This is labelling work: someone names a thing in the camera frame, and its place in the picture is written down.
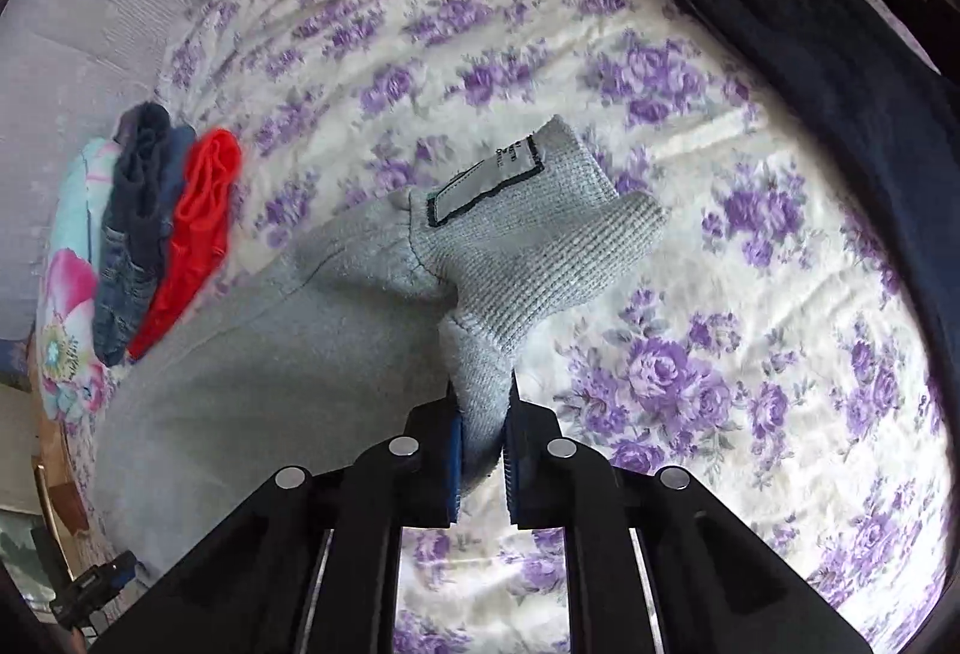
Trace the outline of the folded blue jeans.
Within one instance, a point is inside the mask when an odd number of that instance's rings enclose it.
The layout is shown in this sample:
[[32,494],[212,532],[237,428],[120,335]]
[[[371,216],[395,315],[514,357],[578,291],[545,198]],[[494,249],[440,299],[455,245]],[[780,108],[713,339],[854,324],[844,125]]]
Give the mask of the folded blue jeans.
[[116,140],[121,153],[101,220],[93,316],[94,355],[108,367],[124,360],[163,280],[195,131],[145,101],[121,116]]

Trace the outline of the folded red garment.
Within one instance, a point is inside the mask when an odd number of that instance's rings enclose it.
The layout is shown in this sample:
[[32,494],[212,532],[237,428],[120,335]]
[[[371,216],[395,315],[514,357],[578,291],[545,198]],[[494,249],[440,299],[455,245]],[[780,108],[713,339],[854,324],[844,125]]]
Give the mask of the folded red garment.
[[139,332],[128,344],[132,360],[178,322],[228,253],[229,195],[241,171],[235,134],[218,127],[190,147],[185,186],[172,214],[167,266]]

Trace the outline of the dark navy garment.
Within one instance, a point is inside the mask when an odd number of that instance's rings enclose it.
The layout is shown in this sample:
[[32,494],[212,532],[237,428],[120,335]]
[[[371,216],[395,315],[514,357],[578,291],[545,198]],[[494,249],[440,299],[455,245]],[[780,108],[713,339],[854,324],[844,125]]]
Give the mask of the dark navy garment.
[[949,84],[864,0],[679,0],[832,152],[895,257],[958,400],[958,118]]

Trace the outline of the colourful floral folded quilt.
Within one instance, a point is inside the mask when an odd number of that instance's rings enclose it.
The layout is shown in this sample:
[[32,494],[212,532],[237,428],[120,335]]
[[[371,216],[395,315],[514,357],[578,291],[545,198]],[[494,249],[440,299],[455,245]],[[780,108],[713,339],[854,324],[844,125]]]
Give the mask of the colourful floral folded quilt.
[[99,410],[110,372],[94,353],[101,220],[112,189],[119,145],[93,139],[60,184],[39,289],[34,348],[44,412],[73,427]]

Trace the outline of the grey sweatpants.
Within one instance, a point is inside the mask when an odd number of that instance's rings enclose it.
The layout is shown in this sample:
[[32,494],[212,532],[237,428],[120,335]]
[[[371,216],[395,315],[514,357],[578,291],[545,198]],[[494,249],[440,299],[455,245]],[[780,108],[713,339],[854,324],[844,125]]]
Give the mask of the grey sweatpants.
[[529,334],[630,274],[664,220],[552,119],[443,186],[301,235],[122,381],[96,439],[109,542],[160,576],[272,473],[346,466],[443,394],[477,485]]

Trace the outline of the purple floral bedspread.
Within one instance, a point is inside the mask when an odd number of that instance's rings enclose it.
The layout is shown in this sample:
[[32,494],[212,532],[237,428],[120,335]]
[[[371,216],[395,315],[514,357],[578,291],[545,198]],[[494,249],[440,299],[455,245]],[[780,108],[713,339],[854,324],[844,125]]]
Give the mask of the purple floral bedspread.
[[530,338],[523,394],[617,466],[690,469],[875,651],[921,628],[953,467],[907,289],[832,159],[671,0],[200,0],[158,95],[244,152],[203,303],[334,215],[564,119],[669,227]]

